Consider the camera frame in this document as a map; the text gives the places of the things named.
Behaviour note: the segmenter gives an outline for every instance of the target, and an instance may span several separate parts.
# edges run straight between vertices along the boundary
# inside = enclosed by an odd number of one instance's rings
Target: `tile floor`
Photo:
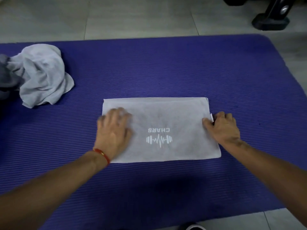
[[[223,0],[4,0],[0,43],[258,33],[271,39],[307,93],[307,4],[292,8],[284,31],[261,32],[251,20],[267,5],[267,0],[239,7]],[[306,229],[287,209],[201,224],[208,230]]]

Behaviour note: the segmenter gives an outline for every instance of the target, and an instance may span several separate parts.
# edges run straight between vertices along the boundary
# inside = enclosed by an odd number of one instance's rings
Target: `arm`
[[[97,122],[94,148],[110,160],[128,145],[131,130],[129,114],[113,109]],[[52,170],[15,190],[0,196],[0,229],[37,229],[52,212],[94,174],[107,166],[105,157],[89,151],[79,159]]]
[[[263,182],[307,227],[307,172],[282,159],[254,149],[240,139],[236,120],[220,112],[214,125],[203,119],[211,136]]]

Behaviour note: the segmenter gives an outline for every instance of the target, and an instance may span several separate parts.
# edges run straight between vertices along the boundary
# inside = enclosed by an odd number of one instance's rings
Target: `forearm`
[[[107,165],[87,152],[0,197],[0,229],[37,229],[74,191]]]
[[[236,140],[224,148],[262,181],[307,226],[307,172]]]

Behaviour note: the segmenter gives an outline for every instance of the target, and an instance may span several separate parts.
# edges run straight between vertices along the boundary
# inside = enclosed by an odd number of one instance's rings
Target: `metal bolt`
[[[282,7],[282,9],[280,10],[280,14],[286,13],[288,9],[289,9],[289,6],[288,6],[288,5],[285,5],[285,6]]]

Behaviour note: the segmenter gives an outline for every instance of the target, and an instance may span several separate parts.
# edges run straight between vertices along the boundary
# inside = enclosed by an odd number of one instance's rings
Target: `black rubber foot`
[[[290,20],[286,17],[282,20],[274,20],[267,18],[265,14],[258,14],[253,21],[252,25],[262,31],[281,31],[286,28]]]
[[[230,6],[239,6],[239,5],[244,5],[246,0],[224,0],[224,2]]]

